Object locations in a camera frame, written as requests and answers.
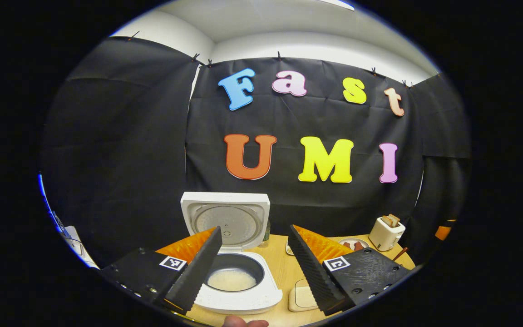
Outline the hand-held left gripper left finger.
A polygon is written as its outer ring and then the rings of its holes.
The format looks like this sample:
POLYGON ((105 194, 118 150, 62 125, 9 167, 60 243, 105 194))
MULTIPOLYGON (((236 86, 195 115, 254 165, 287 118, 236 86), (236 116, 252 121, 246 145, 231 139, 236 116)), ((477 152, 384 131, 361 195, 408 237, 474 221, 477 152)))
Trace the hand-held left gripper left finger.
POLYGON ((199 235, 192 259, 138 248, 99 273, 145 304, 185 315, 191 310, 222 245, 220 226, 199 235))

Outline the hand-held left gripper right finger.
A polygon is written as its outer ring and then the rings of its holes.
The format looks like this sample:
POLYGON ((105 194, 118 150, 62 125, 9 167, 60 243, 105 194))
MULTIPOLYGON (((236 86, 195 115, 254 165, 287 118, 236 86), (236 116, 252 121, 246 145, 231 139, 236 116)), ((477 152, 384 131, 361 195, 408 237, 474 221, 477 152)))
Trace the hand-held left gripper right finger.
POLYGON ((353 251, 296 225, 288 243, 325 315, 366 306, 412 273, 372 248, 353 251))

